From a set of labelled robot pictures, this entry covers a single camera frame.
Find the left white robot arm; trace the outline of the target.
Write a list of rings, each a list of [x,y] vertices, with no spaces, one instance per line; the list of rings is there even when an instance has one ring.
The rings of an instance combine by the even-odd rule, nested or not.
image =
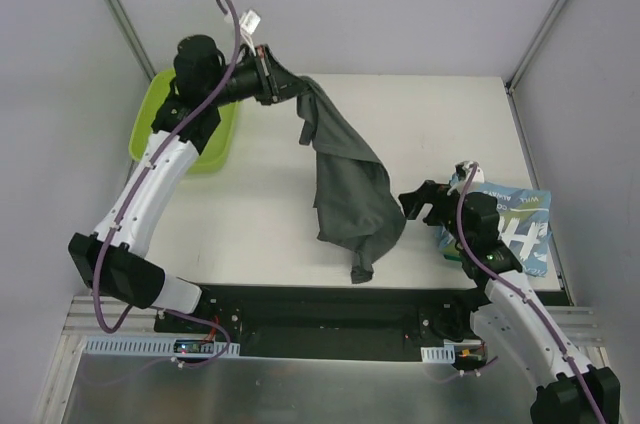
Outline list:
[[[95,295],[139,309],[177,311],[179,324],[199,333],[209,326],[212,313],[202,288],[145,258],[159,218],[221,123],[221,107],[248,98],[272,105],[309,87],[286,70],[268,46],[250,50],[243,44],[234,61],[226,62],[206,35],[190,36],[178,44],[174,71],[144,155],[125,189],[90,234],[73,235],[68,251]]]

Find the dark grey t shirt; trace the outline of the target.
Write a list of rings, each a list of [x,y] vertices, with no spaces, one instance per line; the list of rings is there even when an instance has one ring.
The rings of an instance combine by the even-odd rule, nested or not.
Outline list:
[[[374,264],[397,244],[406,218],[374,150],[312,78],[296,98],[299,143],[315,152],[317,239],[351,253],[351,282],[372,280]]]

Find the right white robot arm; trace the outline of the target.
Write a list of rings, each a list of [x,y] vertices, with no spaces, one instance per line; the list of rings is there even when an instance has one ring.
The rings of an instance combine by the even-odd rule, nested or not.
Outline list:
[[[610,368],[596,367],[546,310],[500,237],[496,199],[427,180],[399,201],[409,220],[429,205],[424,223],[453,235],[479,297],[450,313],[451,329],[461,338],[479,337],[519,365],[534,392],[531,421],[619,422],[619,379]]]

